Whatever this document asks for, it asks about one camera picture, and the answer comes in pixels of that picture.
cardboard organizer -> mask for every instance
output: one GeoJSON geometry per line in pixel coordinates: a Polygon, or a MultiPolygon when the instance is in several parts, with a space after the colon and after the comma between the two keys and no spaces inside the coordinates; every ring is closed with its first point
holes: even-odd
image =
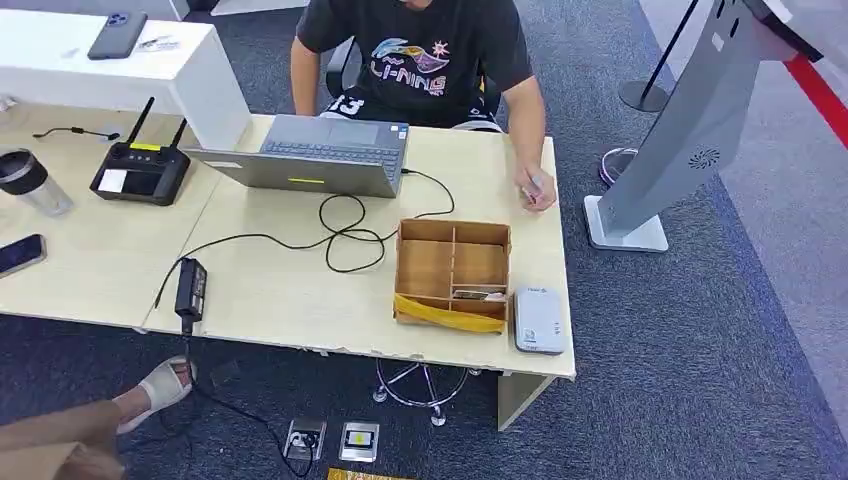
{"type": "MultiPolygon", "coordinates": [[[[402,220],[398,229],[395,293],[441,310],[509,320],[508,225],[444,220],[402,220]],[[500,299],[457,298],[486,292],[500,299]]],[[[398,312],[400,323],[431,324],[398,312]]]]}

antenna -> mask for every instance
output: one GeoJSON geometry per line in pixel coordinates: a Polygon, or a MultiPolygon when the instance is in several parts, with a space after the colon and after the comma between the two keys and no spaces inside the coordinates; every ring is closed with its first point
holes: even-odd
{"type": "Polygon", "coordinates": [[[174,139],[171,140],[171,148],[177,148],[177,145],[180,143],[180,139],[183,137],[183,130],[185,130],[186,119],[180,123],[180,128],[177,129],[177,133],[174,135],[174,139]]]}
{"type": "Polygon", "coordinates": [[[133,131],[130,132],[130,136],[127,138],[127,143],[135,142],[135,137],[137,137],[138,132],[141,131],[141,125],[144,124],[144,119],[146,119],[147,114],[150,113],[150,107],[153,106],[154,100],[156,99],[150,97],[150,100],[147,101],[147,105],[144,106],[144,110],[141,111],[141,115],[138,117],[138,120],[135,121],[135,126],[133,127],[133,131]]]}

floor socket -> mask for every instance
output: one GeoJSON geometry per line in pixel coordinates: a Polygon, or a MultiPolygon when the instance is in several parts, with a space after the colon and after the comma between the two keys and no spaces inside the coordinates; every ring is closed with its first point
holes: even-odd
{"type": "Polygon", "coordinates": [[[339,460],[368,462],[377,460],[377,440],[380,425],[376,423],[347,422],[342,428],[339,460]]]}
{"type": "Polygon", "coordinates": [[[295,418],[289,424],[289,433],[286,435],[285,457],[308,461],[310,448],[304,443],[304,440],[306,435],[312,434],[318,440],[317,445],[312,447],[312,460],[320,459],[326,431],[327,422],[325,421],[295,418]]]}

gray laptop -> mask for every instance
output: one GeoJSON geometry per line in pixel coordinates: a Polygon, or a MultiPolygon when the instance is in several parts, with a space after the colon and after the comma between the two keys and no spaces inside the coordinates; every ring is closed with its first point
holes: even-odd
{"type": "Polygon", "coordinates": [[[258,153],[185,148],[248,187],[394,198],[409,125],[277,115],[258,153]]]}

laptop keyboard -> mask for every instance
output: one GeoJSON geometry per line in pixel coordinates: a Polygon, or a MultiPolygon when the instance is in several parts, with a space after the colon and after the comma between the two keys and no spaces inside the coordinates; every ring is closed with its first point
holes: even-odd
{"type": "Polygon", "coordinates": [[[262,153],[290,155],[316,160],[340,160],[344,162],[382,165],[389,183],[397,186],[400,179],[401,156],[403,152],[390,148],[350,147],[338,145],[319,145],[312,143],[288,143],[268,141],[262,146],[262,153]]]}

